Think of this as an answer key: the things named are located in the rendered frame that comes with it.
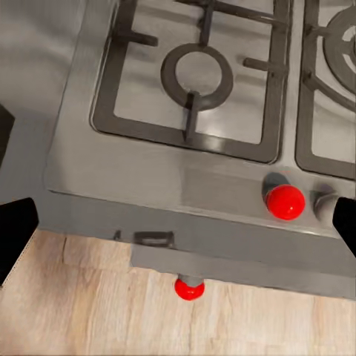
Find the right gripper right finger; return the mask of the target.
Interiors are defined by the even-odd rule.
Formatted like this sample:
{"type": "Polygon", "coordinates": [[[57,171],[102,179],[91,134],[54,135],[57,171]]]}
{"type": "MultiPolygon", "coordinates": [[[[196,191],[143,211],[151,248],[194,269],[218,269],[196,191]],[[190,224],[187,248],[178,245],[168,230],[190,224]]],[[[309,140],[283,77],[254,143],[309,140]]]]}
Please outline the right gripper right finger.
{"type": "Polygon", "coordinates": [[[356,200],[339,197],[334,207],[332,223],[356,256],[356,200]]]}

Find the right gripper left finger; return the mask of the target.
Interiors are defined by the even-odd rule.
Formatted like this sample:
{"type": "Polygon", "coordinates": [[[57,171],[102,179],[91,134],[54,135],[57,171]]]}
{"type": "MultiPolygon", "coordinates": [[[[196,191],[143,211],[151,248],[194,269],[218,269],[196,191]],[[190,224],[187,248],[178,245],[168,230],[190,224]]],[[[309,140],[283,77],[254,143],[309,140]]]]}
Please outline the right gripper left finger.
{"type": "Polygon", "coordinates": [[[0,287],[38,224],[33,198],[0,205],[0,287]]]}

